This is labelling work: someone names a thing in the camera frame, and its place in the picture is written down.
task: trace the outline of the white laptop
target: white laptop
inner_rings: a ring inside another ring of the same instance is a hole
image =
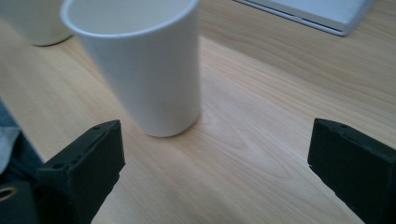
[[[374,0],[235,0],[292,21],[348,35]]]

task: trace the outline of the white mug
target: white mug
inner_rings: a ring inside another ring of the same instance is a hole
[[[134,123],[167,137],[200,114],[198,0],[66,0],[73,30]]]
[[[37,46],[59,43],[72,32],[62,23],[63,0],[0,0],[0,16]]]

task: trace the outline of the black object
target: black object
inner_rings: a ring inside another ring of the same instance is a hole
[[[345,124],[315,119],[308,164],[366,224],[396,223],[396,150]]]
[[[124,165],[120,121],[89,129],[37,170],[39,187],[34,196],[39,223],[91,223]],[[21,204],[26,200],[9,197],[0,203]],[[1,208],[0,223],[20,223],[1,218],[19,209],[17,206]]]
[[[30,184],[16,181],[0,186],[0,223],[38,224]]]

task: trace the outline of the table surface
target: table surface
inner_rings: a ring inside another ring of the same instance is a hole
[[[126,166],[93,223],[362,223],[306,158],[314,118],[396,148],[395,9],[339,37],[202,0],[202,115],[171,138],[134,126],[74,37],[34,47],[4,21],[0,97],[43,160],[121,120]]]

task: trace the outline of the black plastic part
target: black plastic part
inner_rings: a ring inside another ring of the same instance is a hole
[[[46,162],[38,169],[38,179],[62,207],[52,222],[91,223],[124,165],[119,120],[89,129]]]
[[[366,224],[396,223],[396,150],[345,124],[315,119],[308,164]]]

